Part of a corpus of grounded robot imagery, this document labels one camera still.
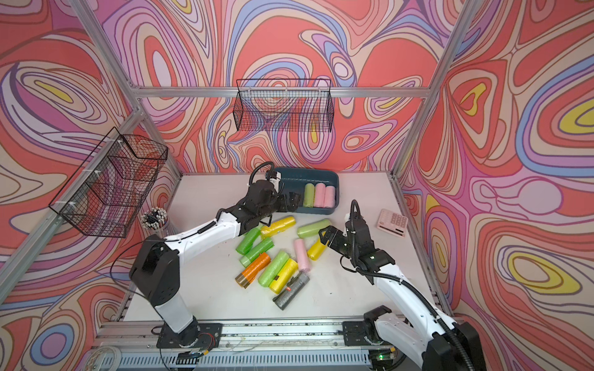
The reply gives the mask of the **teal plastic storage box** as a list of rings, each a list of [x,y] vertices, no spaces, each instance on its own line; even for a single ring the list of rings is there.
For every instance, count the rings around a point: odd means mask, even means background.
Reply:
[[[294,213],[331,215],[340,204],[340,180],[337,173],[329,170],[311,168],[278,167],[275,171],[280,175],[279,189],[281,194],[290,196],[291,193],[300,195],[301,199]],[[326,187],[334,188],[334,204],[332,207],[304,207],[306,185],[323,183]]]

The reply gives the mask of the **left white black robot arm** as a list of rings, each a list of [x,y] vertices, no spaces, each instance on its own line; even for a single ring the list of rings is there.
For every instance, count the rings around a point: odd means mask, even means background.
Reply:
[[[166,238],[152,235],[142,242],[129,277],[180,347],[196,346],[200,336],[198,321],[179,293],[181,267],[204,251],[246,234],[274,213],[296,211],[303,197],[282,190],[281,183],[251,181],[246,196],[218,210],[213,220]]]

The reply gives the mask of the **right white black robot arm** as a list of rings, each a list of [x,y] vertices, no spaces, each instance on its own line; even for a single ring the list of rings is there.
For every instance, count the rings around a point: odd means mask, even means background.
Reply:
[[[368,321],[378,341],[395,346],[422,370],[485,370],[478,331],[432,304],[414,286],[395,259],[375,247],[361,217],[348,220],[345,231],[326,227],[320,242],[351,261],[351,273],[364,276],[400,310],[404,323],[388,310],[374,309]]]

